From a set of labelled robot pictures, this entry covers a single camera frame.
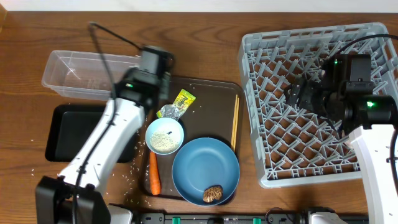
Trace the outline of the yellow green foil wrapper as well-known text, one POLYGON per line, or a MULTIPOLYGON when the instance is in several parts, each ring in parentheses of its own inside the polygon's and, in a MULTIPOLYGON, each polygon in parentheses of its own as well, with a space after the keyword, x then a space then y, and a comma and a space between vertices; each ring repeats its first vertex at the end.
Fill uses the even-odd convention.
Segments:
POLYGON ((172 104, 164 105, 156 116, 158 118, 172 118, 176 121, 188 110, 189 106, 196 100, 196 97, 187 90, 181 89, 172 104))

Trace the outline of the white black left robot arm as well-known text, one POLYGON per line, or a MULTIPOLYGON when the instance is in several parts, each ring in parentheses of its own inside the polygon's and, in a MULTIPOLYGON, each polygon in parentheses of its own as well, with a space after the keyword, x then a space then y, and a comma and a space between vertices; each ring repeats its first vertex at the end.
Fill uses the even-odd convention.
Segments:
POLYGON ((174 55, 141 48, 138 67, 115 83, 104 112, 83 147, 57 178, 44 176, 35 189, 38 223, 132 223, 133 212, 107 205, 109 176, 148 113, 169 94, 174 55))

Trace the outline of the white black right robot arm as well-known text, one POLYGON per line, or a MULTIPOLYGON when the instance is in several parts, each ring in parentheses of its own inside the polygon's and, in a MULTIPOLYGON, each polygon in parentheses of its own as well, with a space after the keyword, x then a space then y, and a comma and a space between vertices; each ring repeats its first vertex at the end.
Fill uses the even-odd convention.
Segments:
POLYGON ((342 122, 361 169, 369 222, 397 223, 396 101, 373 93, 370 55, 336 54, 322 70, 320 82, 296 78, 284 89, 286 102, 342 122))

